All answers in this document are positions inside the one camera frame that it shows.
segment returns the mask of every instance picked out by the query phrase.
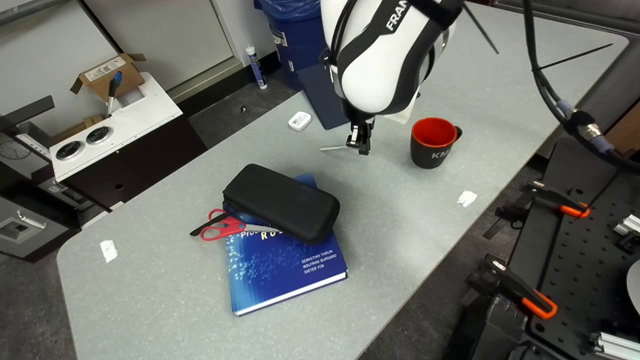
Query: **gray tabletop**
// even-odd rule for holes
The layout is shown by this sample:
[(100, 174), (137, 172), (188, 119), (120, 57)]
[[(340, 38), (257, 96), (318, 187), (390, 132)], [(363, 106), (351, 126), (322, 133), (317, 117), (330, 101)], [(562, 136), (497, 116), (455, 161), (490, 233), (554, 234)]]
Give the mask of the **gray tabletop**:
[[(522, 16), (469, 6), (500, 55), (463, 14), (410, 123), (379, 119), (370, 156), (319, 151), (343, 144), (346, 126), (324, 131), (315, 119), (300, 133), (290, 130), (294, 113), (313, 113), (297, 94), (67, 242), (58, 264), (78, 358), (356, 358), (557, 126), (535, 91)], [(536, 23), (541, 64), (614, 43), (547, 70), (571, 102), (627, 44)], [(411, 124), (426, 116), (464, 130), (436, 170), (409, 158)], [(289, 176), (313, 172), (340, 200), (334, 229), (349, 279), (237, 318), (224, 243), (188, 232), (221, 205), (222, 189), (248, 163)], [(467, 208), (456, 203), (463, 190), (478, 194)], [(119, 253), (110, 263), (103, 240)]]

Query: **red scissors handle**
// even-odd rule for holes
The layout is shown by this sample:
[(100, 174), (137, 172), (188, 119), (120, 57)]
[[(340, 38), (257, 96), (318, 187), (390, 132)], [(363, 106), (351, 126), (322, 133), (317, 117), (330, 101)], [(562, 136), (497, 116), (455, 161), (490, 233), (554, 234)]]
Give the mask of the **red scissors handle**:
[[(214, 214), (215, 213), (226, 213), (226, 211), (222, 210), (222, 209), (213, 209), (209, 212), (209, 220), (212, 220), (214, 218)], [(242, 221), (234, 218), (234, 217), (226, 217), (222, 220), (220, 220), (219, 222), (211, 225), (211, 226), (207, 226), (205, 228), (203, 228), (200, 231), (200, 238), (203, 239), (204, 241), (214, 241), (214, 240), (218, 240), (218, 239), (222, 239), (222, 238), (226, 238), (229, 235), (233, 235), (233, 234), (237, 234), (237, 233), (241, 233), (242, 231), (244, 231), (244, 229), (246, 229), (246, 224), (243, 223)], [(218, 234), (216, 236), (213, 236), (212, 238), (208, 238), (205, 236), (205, 233), (208, 230), (212, 230), (212, 231), (217, 231)]]

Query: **black case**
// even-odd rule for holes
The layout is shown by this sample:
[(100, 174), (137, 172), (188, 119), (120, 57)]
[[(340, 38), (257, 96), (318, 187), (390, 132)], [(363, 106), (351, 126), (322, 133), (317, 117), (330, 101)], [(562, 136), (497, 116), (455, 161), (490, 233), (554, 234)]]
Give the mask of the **black case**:
[(340, 211), (330, 193), (256, 164), (245, 166), (222, 194), (234, 210), (307, 244), (325, 241)]

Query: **book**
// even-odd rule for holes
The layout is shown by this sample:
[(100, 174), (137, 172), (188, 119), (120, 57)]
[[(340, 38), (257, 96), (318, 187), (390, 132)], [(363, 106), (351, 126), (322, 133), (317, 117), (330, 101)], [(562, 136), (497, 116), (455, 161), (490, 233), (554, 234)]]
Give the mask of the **book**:
[[(317, 186), (313, 174), (296, 180)], [(233, 211), (224, 205), (225, 211)], [(271, 226), (250, 215), (233, 217), (252, 225)], [(347, 278), (347, 265), (335, 234), (307, 245), (282, 233), (242, 232), (227, 236), (231, 310), (242, 316)]]

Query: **mug handle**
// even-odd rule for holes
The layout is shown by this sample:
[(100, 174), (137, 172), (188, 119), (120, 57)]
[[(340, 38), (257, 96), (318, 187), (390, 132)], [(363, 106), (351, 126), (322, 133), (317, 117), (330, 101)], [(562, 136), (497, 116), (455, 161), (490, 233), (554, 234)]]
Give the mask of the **mug handle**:
[(455, 125), (454, 127), (456, 128), (456, 141), (458, 141), (462, 137), (462, 129)]

